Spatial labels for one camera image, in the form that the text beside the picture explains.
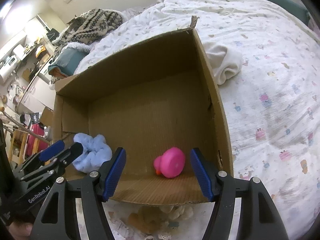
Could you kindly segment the white kitchen cabinet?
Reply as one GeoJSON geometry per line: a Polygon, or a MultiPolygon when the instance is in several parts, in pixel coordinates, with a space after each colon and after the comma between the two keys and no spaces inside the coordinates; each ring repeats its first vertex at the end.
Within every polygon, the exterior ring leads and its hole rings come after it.
{"type": "Polygon", "coordinates": [[[53,110],[55,94],[55,90],[51,90],[45,81],[36,76],[19,100],[17,113],[40,113],[45,107],[53,110]]]}

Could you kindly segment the teal cushion with fleece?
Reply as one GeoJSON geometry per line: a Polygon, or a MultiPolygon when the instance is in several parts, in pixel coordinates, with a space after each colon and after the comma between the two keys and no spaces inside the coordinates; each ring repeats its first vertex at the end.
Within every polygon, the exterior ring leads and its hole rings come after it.
{"type": "Polygon", "coordinates": [[[57,58],[49,65],[48,73],[61,79],[72,76],[81,60],[92,49],[92,45],[79,42],[71,42],[61,50],[57,58]]]}

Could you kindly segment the patterned knit blanket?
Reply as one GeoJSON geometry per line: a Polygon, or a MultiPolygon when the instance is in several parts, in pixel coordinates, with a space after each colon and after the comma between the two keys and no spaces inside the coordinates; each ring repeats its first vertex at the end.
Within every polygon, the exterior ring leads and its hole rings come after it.
{"type": "Polygon", "coordinates": [[[126,21],[122,13],[114,10],[91,9],[67,23],[67,28],[52,44],[55,47],[54,57],[71,42],[90,45],[104,35],[116,30],[126,21]]]}

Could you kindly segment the brown cardboard box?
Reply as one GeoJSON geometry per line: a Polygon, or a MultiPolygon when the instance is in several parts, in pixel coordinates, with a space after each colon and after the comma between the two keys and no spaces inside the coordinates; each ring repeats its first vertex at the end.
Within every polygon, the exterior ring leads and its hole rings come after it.
{"type": "Polygon", "coordinates": [[[53,139],[103,135],[126,151],[113,200],[141,205],[205,202],[189,161],[176,178],[158,176],[154,159],[172,147],[233,173],[219,88],[194,27],[131,45],[56,84],[53,139]]]}

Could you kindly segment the olive brown paper scrap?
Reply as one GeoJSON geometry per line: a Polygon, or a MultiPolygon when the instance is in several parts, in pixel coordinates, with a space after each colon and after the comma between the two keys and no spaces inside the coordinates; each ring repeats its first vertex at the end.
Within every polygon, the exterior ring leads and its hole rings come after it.
{"type": "Polygon", "coordinates": [[[146,234],[152,234],[161,228],[163,212],[159,207],[142,206],[137,213],[131,213],[127,222],[146,234]]]}

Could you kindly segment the white patterned bed quilt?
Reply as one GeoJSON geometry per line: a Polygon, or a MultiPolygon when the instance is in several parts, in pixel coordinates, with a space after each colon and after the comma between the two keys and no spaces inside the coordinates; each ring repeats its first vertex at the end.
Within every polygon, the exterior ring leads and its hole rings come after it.
{"type": "Polygon", "coordinates": [[[152,36],[185,28],[197,16],[201,42],[242,53],[239,74],[220,86],[234,174],[259,177],[290,239],[319,214],[319,38],[266,0],[158,0],[97,43],[81,73],[152,36]]]}

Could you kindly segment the cream folded cloth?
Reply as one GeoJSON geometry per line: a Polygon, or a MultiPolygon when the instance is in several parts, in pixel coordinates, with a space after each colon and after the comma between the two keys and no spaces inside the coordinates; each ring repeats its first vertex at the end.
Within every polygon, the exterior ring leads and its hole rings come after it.
{"type": "Polygon", "coordinates": [[[230,46],[216,42],[203,43],[210,62],[210,73],[218,85],[236,76],[242,69],[242,53],[230,46]]]}

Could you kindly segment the yellow wooden chair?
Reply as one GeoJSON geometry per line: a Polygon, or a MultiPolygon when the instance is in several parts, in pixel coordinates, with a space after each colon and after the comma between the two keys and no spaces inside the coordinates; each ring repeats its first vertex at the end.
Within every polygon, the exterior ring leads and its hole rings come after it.
{"type": "Polygon", "coordinates": [[[8,160],[12,165],[20,165],[29,158],[27,154],[29,133],[14,128],[11,133],[8,160]]]}

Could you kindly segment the pink rubber duck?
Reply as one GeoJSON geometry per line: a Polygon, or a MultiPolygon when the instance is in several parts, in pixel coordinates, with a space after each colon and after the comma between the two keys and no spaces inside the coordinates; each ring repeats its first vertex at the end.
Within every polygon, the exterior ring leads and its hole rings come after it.
{"type": "Polygon", "coordinates": [[[185,154],[177,147],[172,147],[153,161],[157,175],[175,178],[181,174],[185,166],[185,154]]]}

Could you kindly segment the cream ruffled scrunchie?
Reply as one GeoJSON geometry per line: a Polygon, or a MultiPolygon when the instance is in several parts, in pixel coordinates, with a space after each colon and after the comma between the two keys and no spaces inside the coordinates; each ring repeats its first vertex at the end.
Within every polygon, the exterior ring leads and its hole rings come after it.
{"type": "Polygon", "coordinates": [[[193,217],[193,207],[189,205],[181,206],[160,206],[159,209],[165,214],[170,221],[188,220],[193,217]]]}

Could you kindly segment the light blue fluffy scrunchie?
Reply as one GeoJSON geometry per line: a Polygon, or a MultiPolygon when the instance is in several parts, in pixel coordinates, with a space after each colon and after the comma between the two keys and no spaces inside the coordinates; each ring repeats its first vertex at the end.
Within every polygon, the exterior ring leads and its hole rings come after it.
{"type": "Polygon", "coordinates": [[[112,159],[112,150],[101,134],[92,137],[85,133],[77,133],[73,140],[83,146],[83,153],[72,162],[77,171],[97,171],[104,162],[112,159]]]}

